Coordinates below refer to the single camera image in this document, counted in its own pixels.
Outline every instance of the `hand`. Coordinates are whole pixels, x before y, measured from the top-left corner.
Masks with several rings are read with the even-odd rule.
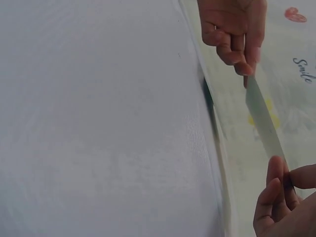
[[[266,0],[197,0],[202,39],[242,76],[254,73],[265,34]]]
[[[316,236],[316,193],[305,200],[293,186],[316,188],[316,165],[289,172],[280,157],[272,157],[267,173],[267,187],[259,195],[253,227],[257,237]]]

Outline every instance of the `mattress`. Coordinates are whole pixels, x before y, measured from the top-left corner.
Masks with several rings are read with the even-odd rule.
[[[201,40],[195,0],[180,0],[217,113],[226,177],[228,236],[255,236],[253,213],[265,187],[269,157],[245,104],[242,78]],[[316,4],[268,1],[266,38],[256,78],[274,121],[289,168],[315,163]],[[310,191],[298,190],[302,197]]]
[[[170,0],[4,0],[0,31],[1,237],[223,236]]]

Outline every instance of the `fingernail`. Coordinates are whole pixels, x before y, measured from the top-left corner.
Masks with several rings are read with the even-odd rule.
[[[255,50],[255,60],[256,60],[256,63],[259,63],[260,62],[260,57],[261,57],[261,48],[256,48]]]

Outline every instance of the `red heart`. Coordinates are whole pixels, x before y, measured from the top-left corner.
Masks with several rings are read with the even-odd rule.
[[[290,21],[294,22],[307,22],[307,19],[305,16],[298,13],[298,9],[295,7],[288,8],[285,13],[285,17],[289,19]]]

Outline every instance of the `white fabric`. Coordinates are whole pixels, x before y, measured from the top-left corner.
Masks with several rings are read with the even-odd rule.
[[[223,236],[176,2],[4,0],[0,32],[0,236]]]
[[[231,227],[235,236],[255,236],[253,213],[257,197],[266,185],[270,157],[246,107],[242,77],[217,57],[215,48],[202,42],[197,2],[181,3],[224,133],[225,175],[232,181],[227,184],[233,191],[225,199],[231,204],[231,212],[237,211],[235,219],[232,215],[230,220]],[[290,169],[315,163],[315,6],[313,0],[268,1],[266,37],[256,70],[256,81]],[[311,192],[297,193],[305,198]]]

